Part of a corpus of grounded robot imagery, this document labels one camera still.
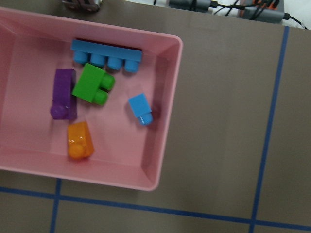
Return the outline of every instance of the building block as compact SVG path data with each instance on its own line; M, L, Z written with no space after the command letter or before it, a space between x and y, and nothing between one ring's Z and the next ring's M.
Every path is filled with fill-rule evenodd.
M53 88L53 104L50 110L53 119L74 120L77 118L77 98L71 95L75 81L75 70L56 70Z
M103 105L108 99L108 93L101 89L111 90L114 84L115 78L113 76L86 63L72 94L90 103Z
M151 124L151 122L153 121L153 117L151 115L151 108L148 104L145 94L141 93L137 96L130 98L128 101L135 117L138 118L140 124Z
M87 122L68 125L68 153L73 159L90 157L94 152Z
M124 62L124 69L128 72L137 72L141 62L142 52L139 50L102 45L82 40L73 40L71 49L74 51L74 61L85 64L90 62L97 67L107 66L119 70Z

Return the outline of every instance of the blue tape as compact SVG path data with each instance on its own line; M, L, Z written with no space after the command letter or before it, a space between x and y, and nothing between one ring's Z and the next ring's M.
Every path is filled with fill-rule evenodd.
M56 180L56 188L55 188L55 196L54 196L53 212L52 212L52 220L51 220L51 226L50 226L50 233L55 232L61 187L62 187L62 180L57 179Z
M254 205L253 205L253 211L252 211L252 218L251 218L252 223L249 227L249 233L254 232L254 227L255 227L255 222L256 222L256 217L257 217L257 212L258 212L263 175L264 175L264 170L265 170L266 160L267 160L267 155L268 155L268 150L269 150L269 143L270 143L272 125L273 125L273 120L274 120L274 114L276 110L278 89L280 86L280 81L281 81L281 76L282 76L282 69L283 69L283 64L284 64L288 34L289 34L289 27L285 27L280 56L278 59L278 65L277 65L277 70L276 70L276 80L274 84L272 101L271 101L271 106L270 106L270 113L269 113L269 118L268 118L268 125L267 125L264 145L263 145L263 151L262 151L262 157L261 157L261 162L260 162L259 175L258 175L258 181L257 181L257 187L256 187L255 199L254 199Z
M278 227L278 228L285 228L285 229L293 229L293 230L302 230L302 231L311 232L311 226L302 226L302 225L296 225L296 224L287 224L287 223L280 223L280 222L269 222L269 221L257 220L256 225L266 226L266 227Z
M72 202L81 202L81 203L87 203L87 204L93 204L93 205L103 205L103 206L118 207L118 208L131 209L131 210L156 212L156 213L162 213L162 214L171 214L171 215L198 217L198 218L208 218L208 219L214 219L214 220L247 223L247 224L250 223L249 219L239 218L239 217L203 214L203 213L197 213L197 212L173 210L173 209L144 206L144 205L134 205L134 204L128 204L128 203L114 202L114 201L95 200L95 199L88 199L88 198L63 196L63 195L60 196L60 199L66 200L66 201L72 201Z
M0 187L0 192L11 193L11 194L19 194L19 195L36 197L36 198L54 199L54 197L55 197L54 194L50 194L50 193L41 193L41 192L21 190L21 189L15 189L15 188L6 188L6 187Z

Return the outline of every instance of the orange block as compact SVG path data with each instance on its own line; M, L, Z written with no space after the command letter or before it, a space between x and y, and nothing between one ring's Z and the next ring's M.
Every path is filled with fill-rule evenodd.
M73 159L87 158L94 152L87 122L68 126L68 153Z

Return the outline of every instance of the pink plastic tray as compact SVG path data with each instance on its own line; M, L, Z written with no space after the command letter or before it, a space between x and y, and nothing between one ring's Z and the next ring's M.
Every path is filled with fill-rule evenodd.
M111 25L0 8L0 169L119 187L157 187L181 59L180 38ZM72 61L74 38L141 49L139 72L114 73L104 107L78 101L95 153L67 156L67 126L49 113L57 68ZM128 99L144 92L154 122L140 126Z

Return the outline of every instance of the blue block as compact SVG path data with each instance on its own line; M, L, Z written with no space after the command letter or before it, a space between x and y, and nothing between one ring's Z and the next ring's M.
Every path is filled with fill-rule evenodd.
M97 67L103 67L106 59L111 69L124 69L128 72L137 72L141 62L142 52L115 46L102 45L83 40L73 40L71 49L74 51L74 61L80 64L90 62Z
M129 100L134 116L138 118L141 125L149 125L153 121L151 108L144 93L134 96Z

